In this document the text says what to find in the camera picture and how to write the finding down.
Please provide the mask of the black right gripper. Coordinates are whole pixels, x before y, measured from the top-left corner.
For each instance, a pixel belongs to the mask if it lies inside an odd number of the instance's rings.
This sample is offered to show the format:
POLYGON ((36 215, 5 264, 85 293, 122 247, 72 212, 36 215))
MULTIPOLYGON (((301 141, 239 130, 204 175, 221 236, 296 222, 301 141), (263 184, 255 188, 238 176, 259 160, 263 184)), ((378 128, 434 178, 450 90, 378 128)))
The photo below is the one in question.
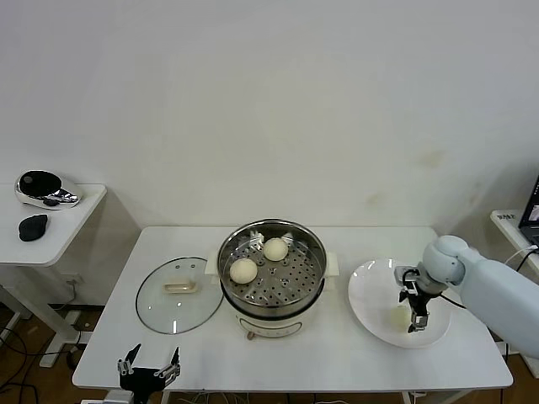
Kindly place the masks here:
POLYGON ((423 331, 428 325, 427 305, 430 301, 430 294, 426 294, 422 290, 419 290, 417 294, 401 290, 399 292, 399 301, 404 302, 405 300, 408 301, 412 313, 415 314, 415 320, 411 320, 407 333, 412 333, 416 330, 423 331))

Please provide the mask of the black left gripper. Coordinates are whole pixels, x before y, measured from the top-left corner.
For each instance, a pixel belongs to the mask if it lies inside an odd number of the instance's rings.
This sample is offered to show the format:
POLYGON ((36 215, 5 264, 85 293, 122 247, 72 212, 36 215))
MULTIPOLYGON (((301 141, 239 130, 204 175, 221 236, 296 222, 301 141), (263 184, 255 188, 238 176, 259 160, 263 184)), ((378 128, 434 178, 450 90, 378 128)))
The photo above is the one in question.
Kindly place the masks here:
POLYGON ((171 358, 170 364, 162 369, 139 368, 133 369, 132 365, 141 348, 137 344, 131 349, 123 359, 117 362, 117 369, 120 374, 120 387, 126 391, 162 391, 165 388, 165 381, 175 381, 181 374, 179 347, 177 347, 171 358))

